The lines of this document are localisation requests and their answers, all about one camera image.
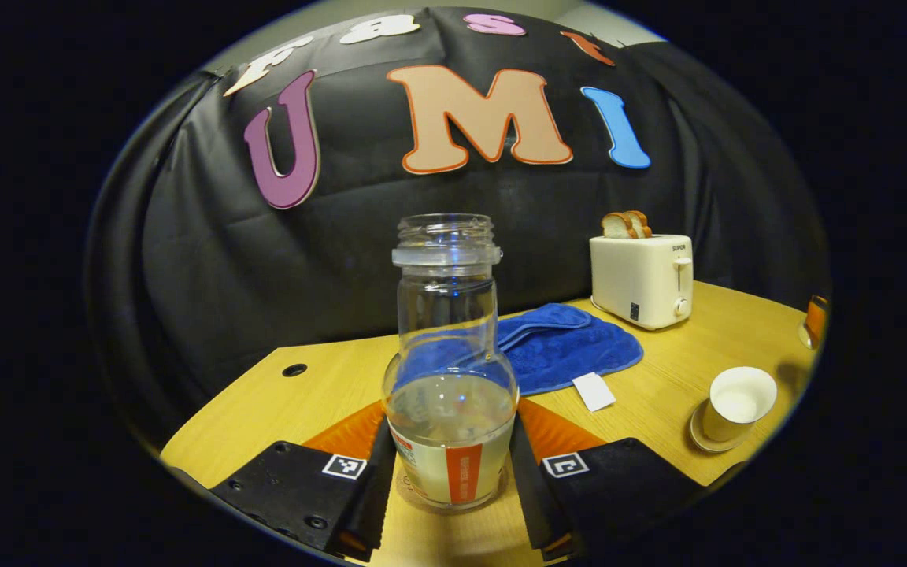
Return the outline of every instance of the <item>letter m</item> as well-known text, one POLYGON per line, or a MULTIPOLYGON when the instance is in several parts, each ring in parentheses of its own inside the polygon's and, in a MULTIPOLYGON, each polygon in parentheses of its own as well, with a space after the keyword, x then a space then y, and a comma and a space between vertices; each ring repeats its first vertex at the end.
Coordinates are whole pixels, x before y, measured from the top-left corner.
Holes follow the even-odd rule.
POLYGON ((519 161, 565 164, 572 159, 544 98, 543 76, 502 69, 487 96, 442 65, 394 69, 387 78, 404 85, 408 95, 415 147, 401 161, 407 171, 449 172, 467 164, 468 151, 454 144, 450 122, 488 161, 499 161, 503 154, 511 119, 517 135, 511 152, 519 161))

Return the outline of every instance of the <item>wooden table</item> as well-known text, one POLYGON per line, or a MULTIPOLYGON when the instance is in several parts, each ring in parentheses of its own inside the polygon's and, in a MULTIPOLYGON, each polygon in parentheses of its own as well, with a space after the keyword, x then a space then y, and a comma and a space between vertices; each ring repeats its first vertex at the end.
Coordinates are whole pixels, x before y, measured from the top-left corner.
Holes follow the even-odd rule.
MULTIPOLYGON (((643 346, 643 359, 604 376, 616 402, 598 412, 589 412, 572 387, 529 399, 605 441, 635 437, 702 485, 762 447, 809 380, 814 351, 797 337, 804 313, 777 302, 695 281, 690 319, 657 331, 604 313, 588 298, 568 304, 632 333, 643 346), (770 373, 778 399, 744 444, 726 453, 706 453, 692 443, 688 421, 695 406, 708 398, 713 377, 733 366, 770 373)), ((271 443, 303 443, 379 399, 384 370, 397 349, 396 335, 279 348, 184 424, 161 459, 203 487, 215 487, 271 443), (301 376, 282 376, 296 363, 309 369, 301 376)), ((395 474, 400 468, 395 466, 395 474)), ((383 542, 372 563, 543 564, 540 553, 530 549, 509 461, 507 469, 506 491, 489 505, 457 516, 419 510, 397 495, 392 484, 383 542)))

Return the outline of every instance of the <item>white toaster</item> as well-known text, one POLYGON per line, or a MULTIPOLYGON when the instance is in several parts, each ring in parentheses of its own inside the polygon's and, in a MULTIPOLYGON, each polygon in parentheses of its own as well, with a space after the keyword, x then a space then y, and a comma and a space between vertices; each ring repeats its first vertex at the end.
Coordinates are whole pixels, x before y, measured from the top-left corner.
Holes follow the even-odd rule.
POLYGON ((602 311, 651 330, 691 315, 694 273, 687 236, 590 238, 590 271, 590 300, 602 311))

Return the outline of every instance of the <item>small plate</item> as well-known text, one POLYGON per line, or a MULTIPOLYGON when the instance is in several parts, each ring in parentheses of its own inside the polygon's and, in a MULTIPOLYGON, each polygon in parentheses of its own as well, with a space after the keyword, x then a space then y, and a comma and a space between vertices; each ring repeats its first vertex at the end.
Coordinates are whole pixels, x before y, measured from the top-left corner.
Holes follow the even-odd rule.
POLYGON ((719 443, 717 441, 712 441, 708 437, 705 437, 705 434, 702 433, 702 414, 705 413, 705 405, 709 403, 708 399, 705 399, 702 403, 699 403, 698 408, 695 408, 694 413, 691 414, 690 426, 688 428, 691 430, 691 440, 695 441, 695 445, 698 445, 699 449, 702 451, 708 451, 709 453, 723 453, 737 447, 741 443, 744 443, 744 440, 748 438, 748 435, 751 434, 751 430, 745 430, 741 435, 731 439, 730 441, 723 441, 719 443))

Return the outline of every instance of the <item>white paper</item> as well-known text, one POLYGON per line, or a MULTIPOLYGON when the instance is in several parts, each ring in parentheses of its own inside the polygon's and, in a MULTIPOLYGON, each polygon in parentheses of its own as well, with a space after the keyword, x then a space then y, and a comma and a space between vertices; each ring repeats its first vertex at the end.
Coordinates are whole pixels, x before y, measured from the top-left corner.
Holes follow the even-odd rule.
POLYGON ((615 395, 611 394, 604 378, 601 378, 600 374, 596 372, 572 378, 572 383, 576 385, 579 397, 583 398, 583 403, 586 403, 587 409, 591 412, 597 412, 615 402, 615 395))

